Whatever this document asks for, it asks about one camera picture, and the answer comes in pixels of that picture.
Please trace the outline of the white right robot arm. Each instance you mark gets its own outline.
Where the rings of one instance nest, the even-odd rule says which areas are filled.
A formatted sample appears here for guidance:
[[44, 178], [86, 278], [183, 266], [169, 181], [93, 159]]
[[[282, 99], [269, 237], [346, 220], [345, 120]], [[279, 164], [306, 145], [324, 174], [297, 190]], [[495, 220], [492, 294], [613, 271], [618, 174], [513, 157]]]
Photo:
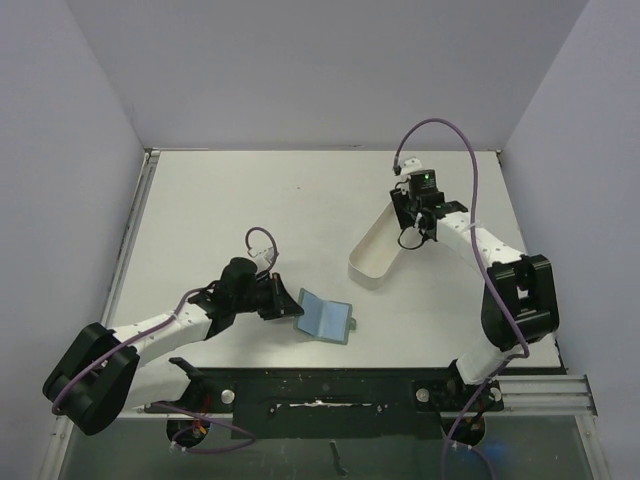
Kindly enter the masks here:
[[553, 334], [559, 312], [553, 271], [543, 255], [508, 246], [477, 223], [462, 203], [445, 199], [433, 170], [406, 175], [390, 191], [400, 231], [416, 230], [420, 248], [428, 241], [447, 246], [484, 281], [481, 336], [454, 362], [456, 377], [445, 384], [448, 402], [469, 408], [481, 396], [480, 383], [501, 365], [529, 356], [529, 346]]

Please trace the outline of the green card holder wallet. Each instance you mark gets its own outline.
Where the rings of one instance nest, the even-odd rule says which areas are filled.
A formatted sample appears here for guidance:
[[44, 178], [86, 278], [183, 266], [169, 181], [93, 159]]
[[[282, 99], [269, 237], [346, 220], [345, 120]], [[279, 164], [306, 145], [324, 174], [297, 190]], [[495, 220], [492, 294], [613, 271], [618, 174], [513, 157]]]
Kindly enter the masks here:
[[350, 333], [357, 328], [351, 304], [321, 299], [304, 288], [300, 289], [298, 304], [304, 313], [293, 323], [297, 332], [315, 341], [348, 344]]

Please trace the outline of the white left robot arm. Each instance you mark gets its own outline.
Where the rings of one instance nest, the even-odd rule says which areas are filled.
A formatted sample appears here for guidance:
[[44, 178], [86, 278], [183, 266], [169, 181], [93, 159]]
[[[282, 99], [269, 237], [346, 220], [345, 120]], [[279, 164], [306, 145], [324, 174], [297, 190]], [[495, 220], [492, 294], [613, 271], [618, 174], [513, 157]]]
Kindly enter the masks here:
[[196, 373], [158, 383], [142, 381], [156, 359], [231, 327], [240, 314], [265, 321], [303, 315], [281, 276], [235, 257], [220, 277], [187, 291], [168, 313], [118, 328], [94, 322], [80, 330], [44, 382], [43, 395], [56, 416], [69, 418], [86, 435], [109, 426], [128, 408], [170, 401], [180, 410], [200, 405], [204, 387]]

